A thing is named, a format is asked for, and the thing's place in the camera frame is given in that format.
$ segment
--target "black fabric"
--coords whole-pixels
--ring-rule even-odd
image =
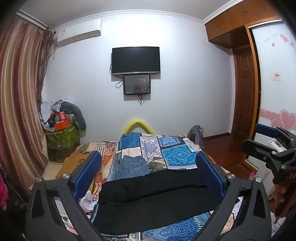
[[[77,122],[77,124],[79,125],[79,128],[84,131],[86,129],[86,123],[85,120],[83,118],[82,112],[81,110],[78,108],[78,106],[69,103],[69,102],[64,102],[61,103],[61,107],[60,107],[60,112],[65,111],[66,114],[74,114],[75,116],[75,120]]]
[[[93,225],[104,234],[141,232],[214,210],[218,204],[197,168],[165,169],[104,183]]]

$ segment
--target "black cable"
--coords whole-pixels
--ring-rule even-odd
[[[141,94],[141,98],[143,99],[145,94],[147,93],[148,89],[150,88],[150,91],[151,91],[151,75],[149,75],[149,81],[150,81],[150,84],[149,84],[149,87],[146,89],[145,93],[143,94],[143,97],[142,97],[142,94]]]
[[[140,103],[141,103],[141,105],[142,105],[142,96],[140,97],[140,94],[138,94],[138,98],[139,98]]]
[[[109,67],[109,73],[112,75],[112,70],[111,70],[111,66],[112,66],[112,64],[110,64],[110,67]],[[116,74],[114,74],[117,78],[120,78],[120,79],[122,79],[121,81],[119,81],[117,84],[115,84],[115,87],[116,87],[116,89],[119,89],[122,85],[123,85],[123,78],[122,77],[120,77],[120,76],[118,76],[118,75],[116,75]]]
[[[122,85],[123,85],[123,80],[119,81],[119,82],[115,85],[115,87],[116,87],[116,89],[119,89]]]

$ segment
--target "patchwork quilt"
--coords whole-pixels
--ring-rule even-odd
[[[117,163],[124,155],[143,156],[150,172],[161,169],[196,168],[195,156],[201,151],[187,138],[149,135],[141,133],[123,134],[116,144],[113,159],[103,170],[103,179],[113,181],[117,176]],[[120,236],[104,234],[106,240],[140,241],[190,241],[207,222],[210,213],[204,213],[166,227]],[[145,218],[139,213],[139,220]]]

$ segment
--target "white air conditioner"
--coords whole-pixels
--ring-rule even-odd
[[[101,36],[101,30],[102,21],[100,19],[75,24],[59,31],[57,45],[62,47],[80,40]]]

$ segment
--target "metal bolt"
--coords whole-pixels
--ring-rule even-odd
[[[228,179],[234,179],[235,178],[235,175],[232,174],[232,173],[227,173],[226,176],[227,176]]]
[[[41,182],[42,181],[42,177],[37,177],[36,179],[35,179],[35,182],[37,182],[37,183],[39,183],[39,182]]]
[[[68,179],[70,177],[70,173],[64,173],[63,175],[62,175],[62,178],[63,179]]]
[[[255,177],[255,181],[260,183],[260,182],[262,182],[262,179],[260,177]]]

